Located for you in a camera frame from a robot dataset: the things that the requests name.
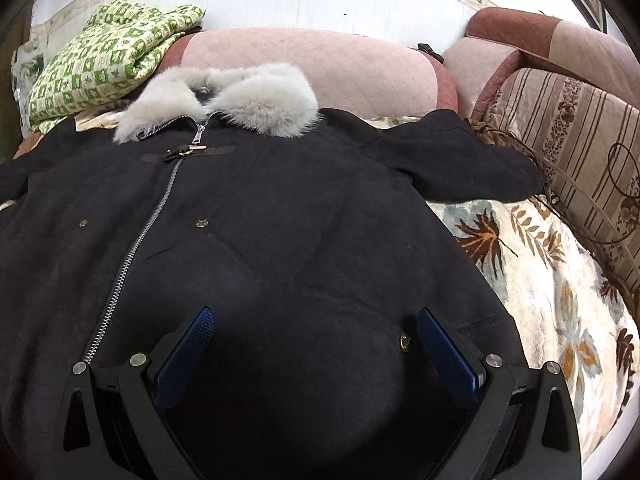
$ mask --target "coat sleeve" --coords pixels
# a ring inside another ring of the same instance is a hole
[[[32,174],[46,171],[91,147],[111,141],[113,133],[103,128],[76,132],[74,118],[53,128],[37,147],[17,160],[0,164],[0,203],[18,200],[27,192]]]
[[[543,192],[535,163],[511,148],[485,144],[451,110],[381,130],[363,149],[411,176],[426,200],[518,202]]]

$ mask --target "striped fabric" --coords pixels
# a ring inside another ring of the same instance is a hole
[[[640,112],[612,94],[557,73],[523,68],[495,95],[484,121],[515,134],[545,162],[545,178],[574,227],[600,242],[610,270],[632,294],[640,285],[638,200],[616,190],[607,170],[614,142],[640,158]],[[640,176],[626,150],[612,157],[611,174],[625,193],[640,194]]]

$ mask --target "wire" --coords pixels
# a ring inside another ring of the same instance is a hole
[[[535,163],[535,165],[538,168],[538,171],[540,172],[540,182],[542,183],[542,190],[543,193],[545,195],[545,198],[547,200],[547,204],[545,204],[549,211],[551,211],[556,217],[558,217],[562,222],[564,222],[565,224],[571,226],[573,223],[571,221],[571,219],[569,219],[562,211],[558,210],[555,208],[554,206],[554,202],[553,199],[550,196],[550,189],[548,188],[546,181],[545,181],[545,173],[542,169],[542,167],[540,166],[540,161],[538,160],[538,157],[540,156],[540,158],[543,158],[540,154],[534,152],[529,146],[527,146],[522,140],[520,140],[514,133],[509,132],[509,131],[505,131],[505,130],[499,130],[498,128],[493,128],[492,126],[484,126],[483,128],[481,128],[479,131],[493,131],[493,132],[498,132],[498,133],[502,133],[502,134],[506,134],[508,135],[511,139],[515,140],[517,143],[519,143],[519,145],[521,147],[523,147],[528,153],[530,158],[532,158],[533,162]],[[638,166],[638,161],[636,160],[636,158],[633,156],[633,153],[631,153],[631,150],[626,147],[622,142],[614,142],[610,148],[609,148],[609,153],[607,155],[607,175],[609,177],[609,179],[611,180],[611,182],[613,183],[614,188],[616,189],[617,192],[619,192],[622,196],[626,197],[626,198],[630,198],[632,200],[634,200],[636,202],[636,217],[634,219],[634,224],[633,224],[633,228],[631,229],[631,231],[629,231],[628,233],[626,233],[625,235],[623,235],[620,238],[617,238],[616,240],[610,240],[607,242],[603,242],[600,240],[597,240],[596,238],[591,238],[585,234],[578,234],[578,236],[580,238],[583,238],[584,240],[588,241],[588,242],[592,242],[593,244],[597,244],[597,245],[601,245],[601,246],[610,246],[610,245],[617,245],[619,243],[622,243],[623,241],[625,241],[627,238],[629,238],[633,233],[636,232],[636,230],[638,229],[639,226],[639,222],[640,222],[640,190],[638,192],[637,195],[631,195],[626,193],[625,191],[622,191],[620,189],[620,186],[618,186],[618,183],[615,181],[615,179],[613,178],[613,175],[611,174],[612,171],[612,166],[615,166],[615,163],[617,160],[612,161],[613,157],[615,156],[615,158],[618,158],[618,154],[620,152],[620,150],[618,150],[618,153],[614,154],[614,152],[616,151],[616,147],[622,147],[626,150],[628,156],[631,158],[631,161],[633,162],[635,168],[636,168],[636,175],[638,176],[639,182],[640,182],[640,167]],[[549,163],[548,160],[543,159],[543,164],[546,164],[548,166],[554,166],[553,164]],[[593,201],[592,197],[590,197],[589,195],[587,195],[583,190],[580,189],[580,187],[573,182],[571,179],[568,179],[567,182],[575,187],[575,189],[577,189],[581,194],[583,194],[585,197],[587,197],[588,200]]]

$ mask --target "brass button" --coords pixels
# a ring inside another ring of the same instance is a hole
[[[407,334],[402,334],[400,336],[400,349],[406,353],[409,351],[410,344],[411,344],[411,338]]]

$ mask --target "screw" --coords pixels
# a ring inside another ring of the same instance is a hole
[[[546,369],[549,370],[553,375],[558,375],[560,373],[560,365],[555,361],[549,361],[546,364]]]
[[[409,351],[409,345],[411,343],[411,338],[407,334],[402,334],[400,336],[400,349],[407,353]]]
[[[489,354],[484,360],[491,368],[500,368],[503,363],[502,358],[498,354]]]
[[[76,375],[80,375],[86,370],[86,363],[84,361],[77,362],[76,364],[74,364],[72,370]]]
[[[129,363],[131,366],[141,366],[146,363],[146,355],[144,354],[133,354],[131,359],[129,359]]]

